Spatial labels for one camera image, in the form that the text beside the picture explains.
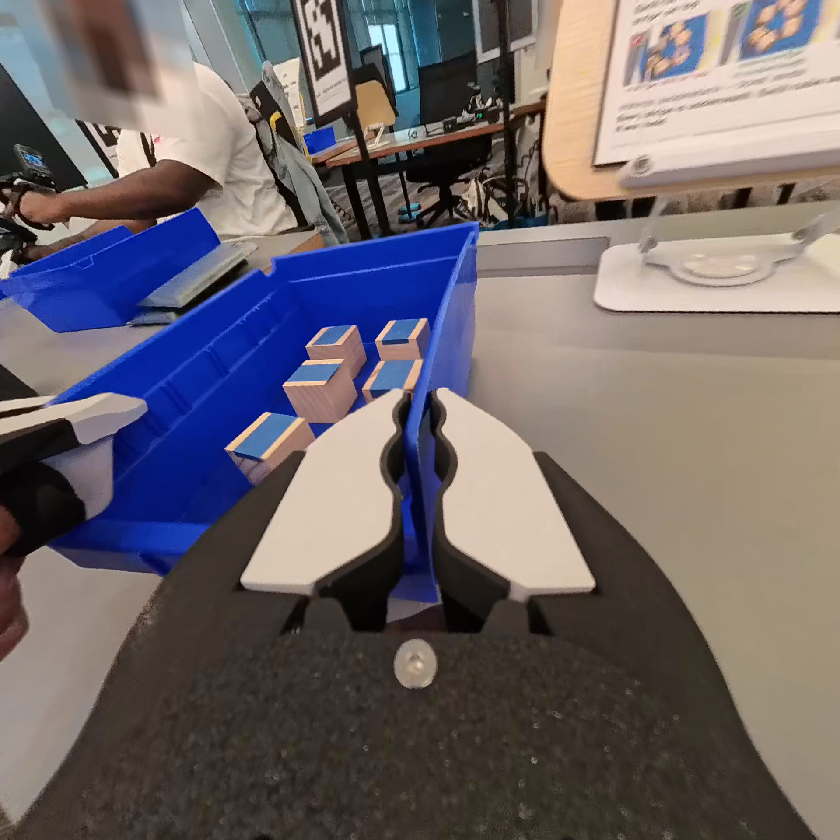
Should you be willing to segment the black computer monitor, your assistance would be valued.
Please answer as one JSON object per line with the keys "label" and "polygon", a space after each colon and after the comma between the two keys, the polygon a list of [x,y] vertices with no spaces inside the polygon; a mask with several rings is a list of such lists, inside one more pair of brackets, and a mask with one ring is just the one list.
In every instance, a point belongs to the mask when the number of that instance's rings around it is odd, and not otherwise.
{"label": "black computer monitor", "polygon": [[476,51],[420,66],[418,69],[419,120],[422,125],[457,118],[473,95],[476,84]]}

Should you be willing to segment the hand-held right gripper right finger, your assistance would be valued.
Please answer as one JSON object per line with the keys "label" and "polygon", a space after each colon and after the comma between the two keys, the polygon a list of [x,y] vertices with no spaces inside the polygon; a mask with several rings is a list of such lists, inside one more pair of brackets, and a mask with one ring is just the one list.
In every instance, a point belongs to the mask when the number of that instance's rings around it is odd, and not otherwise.
{"label": "hand-held right gripper right finger", "polygon": [[499,604],[591,595],[596,582],[549,483],[551,458],[454,391],[430,395],[439,481],[433,568],[448,629],[476,633]]}

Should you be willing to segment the grey table with wooden edge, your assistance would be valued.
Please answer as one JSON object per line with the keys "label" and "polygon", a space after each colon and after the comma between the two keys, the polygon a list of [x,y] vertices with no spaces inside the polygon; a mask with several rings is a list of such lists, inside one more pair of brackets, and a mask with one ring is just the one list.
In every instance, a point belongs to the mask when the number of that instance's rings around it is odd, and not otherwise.
{"label": "grey table with wooden edge", "polygon": [[[315,231],[255,240],[246,262],[213,288],[220,292],[253,270],[270,271],[271,260],[324,247]],[[164,330],[162,325],[80,332],[51,332],[14,301],[1,305],[1,365],[40,395],[57,395]]]}

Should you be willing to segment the grey denim jacket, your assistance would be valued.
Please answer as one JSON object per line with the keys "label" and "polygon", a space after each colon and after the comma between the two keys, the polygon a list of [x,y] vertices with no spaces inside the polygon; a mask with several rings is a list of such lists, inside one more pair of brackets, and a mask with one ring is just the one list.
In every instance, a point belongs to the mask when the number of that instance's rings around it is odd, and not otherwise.
{"label": "grey denim jacket", "polygon": [[343,222],[312,164],[291,101],[271,63],[263,63],[259,81],[240,101],[297,226],[316,230],[328,247],[347,245]]}

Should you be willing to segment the black office chair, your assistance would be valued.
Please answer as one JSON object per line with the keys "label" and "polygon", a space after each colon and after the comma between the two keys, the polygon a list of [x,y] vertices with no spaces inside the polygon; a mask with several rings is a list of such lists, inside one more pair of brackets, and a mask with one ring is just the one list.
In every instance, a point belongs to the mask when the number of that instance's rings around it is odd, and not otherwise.
{"label": "black office chair", "polygon": [[407,182],[418,185],[421,192],[428,187],[437,189],[437,201],[421,210],[416,217],[418,228],[431,227],[438,219],[447,216],[463,221],[472,219],[469,210],[459,208],[460,198],[453,192],[458,183],[468,184],[467,175],[480,171],[491,157],[490,134],[476,138],[428,146],[421,153],[412,154],[406,164]]}

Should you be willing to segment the black framed marker sign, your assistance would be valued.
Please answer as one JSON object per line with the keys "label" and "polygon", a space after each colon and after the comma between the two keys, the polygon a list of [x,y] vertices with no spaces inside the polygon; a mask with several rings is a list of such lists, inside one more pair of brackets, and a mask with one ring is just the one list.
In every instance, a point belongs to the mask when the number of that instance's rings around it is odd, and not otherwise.
{"label": "black framed marker sign", "polygon": [[340,1],[290,1],[312,119],[323,128],[356,110],[349,43]]}

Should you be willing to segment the large black screen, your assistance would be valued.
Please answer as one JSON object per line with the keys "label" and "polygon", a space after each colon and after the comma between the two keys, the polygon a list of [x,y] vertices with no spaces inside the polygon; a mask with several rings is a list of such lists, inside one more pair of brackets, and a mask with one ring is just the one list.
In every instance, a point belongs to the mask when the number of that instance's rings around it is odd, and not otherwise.
{"label": "large black screen", "polygon": [[1,175],[25,171],[26,161],[15,152],[18,145],[41,160],[60,191],[87,185],[85,176],[2,66]]}

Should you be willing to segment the person's left hand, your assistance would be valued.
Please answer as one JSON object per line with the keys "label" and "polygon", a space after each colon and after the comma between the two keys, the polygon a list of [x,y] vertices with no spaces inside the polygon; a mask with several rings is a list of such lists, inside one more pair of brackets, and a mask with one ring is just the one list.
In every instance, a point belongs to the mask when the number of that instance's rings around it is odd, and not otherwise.
{"label": "person's left hand", "polygon": [[23,560],[9,553],[20,536],[15,519],[1,507],[1,660],[12,653],[28,631],[28,615],[18,579]]}

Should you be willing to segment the black tripod stand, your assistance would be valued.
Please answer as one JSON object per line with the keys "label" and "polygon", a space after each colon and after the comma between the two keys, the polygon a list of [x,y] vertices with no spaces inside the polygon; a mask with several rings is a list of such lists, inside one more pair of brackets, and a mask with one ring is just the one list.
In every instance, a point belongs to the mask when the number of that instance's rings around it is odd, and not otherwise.
{"label": "black tripod stand", "polygon": [[515,59],[511,48],[510,3],[509,1],[491,1],[495,9],[496,29],[499,47],[499,85],[501,99],[502,134],[505,145],[505,209],[507,226],[512,230],[517,226],[517,137],[513,119],[515,99]]}

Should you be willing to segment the printed instruction sheet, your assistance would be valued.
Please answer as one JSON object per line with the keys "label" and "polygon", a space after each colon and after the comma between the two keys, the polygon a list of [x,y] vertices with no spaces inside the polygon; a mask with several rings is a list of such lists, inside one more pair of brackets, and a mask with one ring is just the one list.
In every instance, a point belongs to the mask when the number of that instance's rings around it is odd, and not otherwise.
{"label": "printed instruction sheet", "polygon": [[838,148],[838,2],[622,1],[594,163]]}

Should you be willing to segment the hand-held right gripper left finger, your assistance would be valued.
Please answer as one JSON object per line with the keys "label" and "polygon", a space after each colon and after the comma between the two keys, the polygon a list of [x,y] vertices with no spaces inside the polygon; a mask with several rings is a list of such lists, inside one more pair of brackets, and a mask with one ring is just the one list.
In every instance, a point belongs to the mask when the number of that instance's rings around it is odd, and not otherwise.
{"label": "hand-held right gripper left finger", "polygon": [[390,390],[306,450],[239,578],[246,592],[339,603],[353,630],[385,628],[405,564],[408,394]]}

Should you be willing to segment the brown background table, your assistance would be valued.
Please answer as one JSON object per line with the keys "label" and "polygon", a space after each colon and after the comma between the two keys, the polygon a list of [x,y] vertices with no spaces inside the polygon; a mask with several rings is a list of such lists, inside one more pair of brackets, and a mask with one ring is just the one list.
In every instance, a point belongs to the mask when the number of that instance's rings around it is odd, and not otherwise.
{"label": "brown background table", "polygon": [[377,231],[380,235],[393,235],[391,218],[385,209],[380,180],[384,175],[404,172],[419,159],[415,152],[437,146],[463,143],[483,136],[494,136],[503,132],[501,120],[477,122],[451,132],[445,132],[440,122],[420,125],[395,133],[385,133],[383,140],[372,148],[360,148],[355,140],[335,143],[327,150],[317,153],[313,161],[326,165],[330,170],[339,170],[344,189],[351,205],[352,218],[363,240],[371,239],[371,223],[365,211],[358,184],[368,186],[371,205],[374,209]]}

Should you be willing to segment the wood and white document stand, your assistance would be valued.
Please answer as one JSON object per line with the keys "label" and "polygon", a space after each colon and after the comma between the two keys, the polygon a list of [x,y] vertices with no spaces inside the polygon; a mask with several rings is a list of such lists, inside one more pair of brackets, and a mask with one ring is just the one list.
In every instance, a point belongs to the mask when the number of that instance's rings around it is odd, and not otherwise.
{"label": "wood and white document stand", "polygon": [[787,234],[684,234],[662,239],[673,194],[838,175],[838,148],[726,160],[717,148],[657,149],[595,164],[617,2],[563,2],[550,72],[542,153],[565,196],[605,201],[653,196],[635,243],[610,246],[596,271],[594,303],[611,312],[838,314],[838,209]]}

